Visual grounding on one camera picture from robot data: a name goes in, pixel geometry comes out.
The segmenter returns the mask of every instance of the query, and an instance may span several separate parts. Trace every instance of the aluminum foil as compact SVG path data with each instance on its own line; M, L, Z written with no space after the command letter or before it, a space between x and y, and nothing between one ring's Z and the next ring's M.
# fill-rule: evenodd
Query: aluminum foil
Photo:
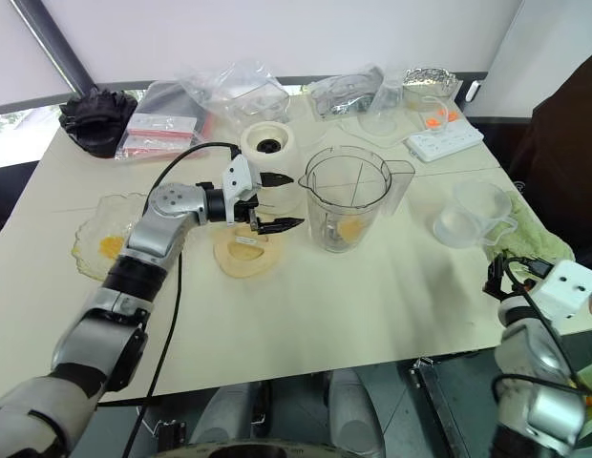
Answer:
M410 69L402 86L420 95L446 97L453 93L458 83L455 75L444 69Z

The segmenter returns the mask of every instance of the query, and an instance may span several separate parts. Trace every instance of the pitcher handle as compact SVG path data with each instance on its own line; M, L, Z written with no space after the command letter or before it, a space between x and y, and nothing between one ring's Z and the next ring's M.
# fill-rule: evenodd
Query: pitcher handle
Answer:
M495 240L490 240L490 239L487 239L487 238L483 238L481 242L484 245L493 246L493 245L495 245L495 244L497 244L499 242L499 239L502 236L505 236L506 234L511 234L511 233L513 233L513 232L515 232L517 230L518 222L517 222L516 219L510 218L510 217L504 217L500 221L505 222L506 224L509 225L509 227L505 227L504 229L502 229L499 232L499 234L497 234L497 237L496 237Z
M393 215L414 176L414 168L408 160L385 160L391 174L391 188L385 197L383 214Z

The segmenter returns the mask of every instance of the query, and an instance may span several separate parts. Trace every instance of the clear plastic bag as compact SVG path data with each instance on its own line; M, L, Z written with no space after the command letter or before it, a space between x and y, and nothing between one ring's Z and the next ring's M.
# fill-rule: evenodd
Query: clear plastic bag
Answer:
M381 69L369 65L359 73L315 81L307 90L313 112L321 119L332 119L367 111L382 82Z
M226 119L238 134L257 122L289 121L289 94L262 62L239 61L220 73L182 72L179 82L199 105Z
M179 82L152 83L126 126L115 159L178 155L206 141L211 118Z

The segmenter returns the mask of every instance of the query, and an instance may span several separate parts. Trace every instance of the black cable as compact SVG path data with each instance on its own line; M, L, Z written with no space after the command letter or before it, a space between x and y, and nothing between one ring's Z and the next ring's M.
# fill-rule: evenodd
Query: black cable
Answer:
M209 143L201 143L199 145L196 145L196 146L193 146L192 148L187 149L186 151L181 153L179 156L177 156L175 159L173 159L173 161L169 165L166 166L166 168L162 171L162 173L159 175L159 177L156 179L156 181L152 185L152 189L150 189L150 194L152 194L152 191L154 191L156 188L159 187L162 180L167 176L167 174L171 171L171 169L173 169L173 167L175 167L178 164L178 162L180 162L186 156L191 155L192 153L194 153L197 150L200 150L202 148L207 148L207 147L213 147L213 146L222 146L222 147L230 148L231 150L233 150L235 148L236 149L239 148L237 145L232 144L232 143L224 143L224 142L214 141L214 142L209 142ZM145 199L145 206L143 207L144 214L145 214L145 211L147 210L147 203L148 203L148 200ZM131 453L131 449L133 448L133 443L135 442L135 438L137 437L137 433L139 431L139 428L141 427L141 423L143 422L143 418L145 417L145 412L147 411L147 407L150 405L150 402L152 401L152 396L154 395L154 389L156 388L156 383L159 380L160 371L162 370L162 365L164 364L164 358L166 357L166 354L169 350L169 344L171 343L171 339L173 338L173 332L175 331L175 324L177 323L178 314L180 311L181 266L182 266L182 254L180 253L180 255L178 256L178 290L177 290L177 296L175 297L175 307L173 309L173 319L171 320L171 326L169 327L169 332L166 336L166 339L164 340L164 346L162 347L162 352L160 353L159 361L156 364L156 370L154 371L154 377L152 378L152 382L150 383L150 386L147 390L147 394L145 395L145 399L143 400L143 404L141 405L141 411L139 412L137 419L135 420L135 424L133 425L133 428L131 429L131 434L128 438L126 446L124 447L124 451L122 451L122 458L128 458L128 456Z
M522 375L522 374L501 374L498 375L497 377L495 377L492 381L492 391L494 393L494 399L497 400L499 399L498 395L497 395L497 384L499 382L501 382L502 380L507 380L507 379L512 379L512 380L523 380L525 382L530 382L532 384L536 384L536 385L543 385L543 386L548 386L548 387L552 387L554 389L559 389L561 391L566 391L566 392L570 392L570 393L575 393L575 394L580 394L580 395L587 395L587 394L591 394L591 390L586 387L583 386L578 378L578 374L576 373L576 371L574 370L574 367L571 365L570 360L563 348L563 345L561 345L561 341L559 336L557 335L557 333L555 332L555 329L553 329L553 327L551 326L550 322L546 319L546 317L544 317L544 315L542 314L542 312L540 311L538 305L536 304L536 302L532 299L532 297L529 295L529 293L527 292L527 290L525 289L525 287L523 286L523 284L517 280L517 278L515 277L515 274L513 273L513 271L510 268L510 263L511 262L527 262L529 261L529 259L527 258L519 258L519 257L512 257L512 258L508 258L504 261L503 263L503 269L504 272L506 272L506 275L508 276L508 278L510 279L510 281L513 283L513 286L517 289L517 293L519 293L521 296L523 296L523 298L525 299L525 301L530 305L530 307L532 307L532 310L534 310L534 312L536 313L538 319L540 320L540 322L542 323L542 325L544 326L544 328L546 329L546 331L549 333L549 335L551 336L551 339L553 339L553 342L555 343L555 345L557 346L557 349L559 350L561 356L563 357L563 359L565 360L565 364L568 367L568 370L570 372L570 378L572 379L572 381L577 385L576 388L569 386L569 385L564 385L564 384L558 384L555 382L551 382L548 380L544 380L544 379L540 379L537 377L531 377L529 375Z
M589 393L583 391L582 389L574 388L572 386L568 386L568 385L564 385L564 384L558 384L556 382L551 382L550 380L539 379L538 377L531 377L529 375L523 375L523 374L500 374L500 375L496 376L491 382L491 389L494 393L494 399L496 400L496 402L499 401L499 395L497 394L497 384L499 382L501 382L502 380L522 380L524 382L530 382L535 385L548 386L549 388L554 388L554 389L558 389L560 391L578 394L581 396L586 396L587 394L589 394Z
M131 429L131 435L128 438L128 442L124 447L124 451L122 452L122 458L128 458L131 453L131 448L133 448L133 443L135 442L135 438L137 437L137 433L139 428L141 427L141 423L143 422L143 417L145 416L145 412L147 411L147 407L150 405L150 401L152 400L152 396L154 395L154 389L156 388L156 383L159 380L160 371L162 370L162 365L164 364L164 358L169 350L169 343L171 343L171 338L173 337L173 331L175 331L175 324L178 320L178 314L180 311L180 299L181 299L181 264L182 264L182 256L181 253L178 256L178 294L175 298L175 308L173 310L173 320L171 320L171 327L169 327L169 333L166 336L164 341L164 346L162 347L162 353L160 353L160 358L158 363L156 364L156 370L154 371L154 377L152 378L152 383L150 383L150 387L147 390L147 394L145 395L145 399L143 400L143 404L141 405L141 411L135 420L135 424L133 425L133 429Z
M160 173L159 177L156 178L156 181L154 181L154 184L152 185L152 188L150 189L150 192L147 195L147 199L150 197L150 194L152 194L152 191L154 191L156 188L159 187L159 185L162 183L162 180L164 179L164 177L166 177L167 174L169 172L171 172L171 169L173 169L173 167L175 167L182 159L184 159L186 156L190 156L195 151L201 150L202 148L211 148L214 146L222 146L225 148L230 148L231 150L232 149L239 149L239 146L235 145L234 143L226 143L223 141L209 141L207 143L199 143L198 145L188 148L183 153L181 153L179 156L177 156L175 159L173 159L173 161L171 161L171 163L169 165L167 165L166 168ZM145 213L145 211L147 210L147 199L145 199L145 205L143 206L143 213Z

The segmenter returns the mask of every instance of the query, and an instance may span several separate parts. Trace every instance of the white wall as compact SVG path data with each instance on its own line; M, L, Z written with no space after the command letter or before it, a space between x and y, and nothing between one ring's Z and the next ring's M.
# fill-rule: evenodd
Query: white wall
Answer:
M369 62L488 71L520 0L44 0L98 82L255 57L279 76Z
M70 92L8 0L0 0L0 105Z
M529 117L592 54L592 0L524 0L468 116Z

